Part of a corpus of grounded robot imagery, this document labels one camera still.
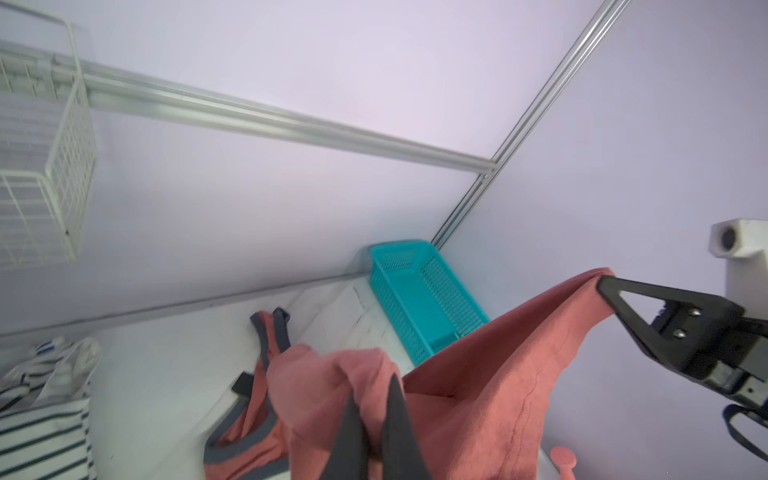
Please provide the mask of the dark red tank top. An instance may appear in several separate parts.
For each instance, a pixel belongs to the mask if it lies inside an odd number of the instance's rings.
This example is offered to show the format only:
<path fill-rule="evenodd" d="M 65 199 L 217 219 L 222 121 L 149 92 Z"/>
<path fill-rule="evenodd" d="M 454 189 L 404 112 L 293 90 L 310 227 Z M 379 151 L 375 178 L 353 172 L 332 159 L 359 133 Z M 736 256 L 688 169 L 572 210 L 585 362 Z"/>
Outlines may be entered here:
<path fill-rule="evenodd" d="M 319 354 L 288 338 L 288 314 L 252 316 L 261 356 L 208 438 L 209 479 L 319 479 L 350 397 L 382 478 L 388 387 L 397 376 L 431 479 L 533 479 L 550 395 L 588 332 L 610 317 L 607 268 L 575 276 L 459 340 L 407 374 L 382 349 Z"/>

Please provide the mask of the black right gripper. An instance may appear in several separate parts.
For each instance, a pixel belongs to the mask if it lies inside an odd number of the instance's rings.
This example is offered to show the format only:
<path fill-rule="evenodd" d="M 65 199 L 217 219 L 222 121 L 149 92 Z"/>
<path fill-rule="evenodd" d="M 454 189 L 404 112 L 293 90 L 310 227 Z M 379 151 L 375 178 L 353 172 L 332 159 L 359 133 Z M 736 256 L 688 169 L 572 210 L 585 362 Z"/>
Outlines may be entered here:
<path fill-rule="evenodd" d="M 662 366 L 760 414 L 767 412 L 767 330 L 724 297 L 604 276 L 597 290 L 640 350 Z M 659 300 L 646 321 L 622 295 Z"/>

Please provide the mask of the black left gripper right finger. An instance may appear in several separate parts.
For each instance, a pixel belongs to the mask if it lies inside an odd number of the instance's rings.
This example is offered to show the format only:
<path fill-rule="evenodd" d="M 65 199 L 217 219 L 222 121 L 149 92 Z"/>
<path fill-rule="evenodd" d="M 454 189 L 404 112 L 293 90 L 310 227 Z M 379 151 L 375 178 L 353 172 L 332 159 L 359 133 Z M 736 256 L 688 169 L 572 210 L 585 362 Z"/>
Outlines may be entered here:
<path fill-rule="evenodd" d="M 393 375 L 388 387 L 386 418 L 381 436 L 384 480 L 432 478 L 416 438 L 402 386 Z"/>

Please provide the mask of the black white striped tank top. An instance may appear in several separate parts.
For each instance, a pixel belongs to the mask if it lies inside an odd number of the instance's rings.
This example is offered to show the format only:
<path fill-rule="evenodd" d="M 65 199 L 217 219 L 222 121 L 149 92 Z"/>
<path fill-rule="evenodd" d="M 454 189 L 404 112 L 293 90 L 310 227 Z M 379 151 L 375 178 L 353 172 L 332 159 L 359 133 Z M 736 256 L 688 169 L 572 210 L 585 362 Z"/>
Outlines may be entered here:
<path fill-rule="evenodd" d="M 96 479 L 91 378 L 101 345 L 57 337 L 1 376 L 1 477 Z"/>

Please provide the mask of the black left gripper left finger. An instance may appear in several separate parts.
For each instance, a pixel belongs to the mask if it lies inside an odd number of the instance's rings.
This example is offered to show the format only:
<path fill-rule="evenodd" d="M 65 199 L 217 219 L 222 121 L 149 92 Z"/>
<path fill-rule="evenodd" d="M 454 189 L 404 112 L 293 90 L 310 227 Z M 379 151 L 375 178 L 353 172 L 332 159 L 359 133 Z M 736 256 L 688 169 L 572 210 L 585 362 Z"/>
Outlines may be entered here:
<path fill-rule="evenodd" d="M 360 410 L 350 397 L 320 480 L 367 480 L 369 439 Z"/>

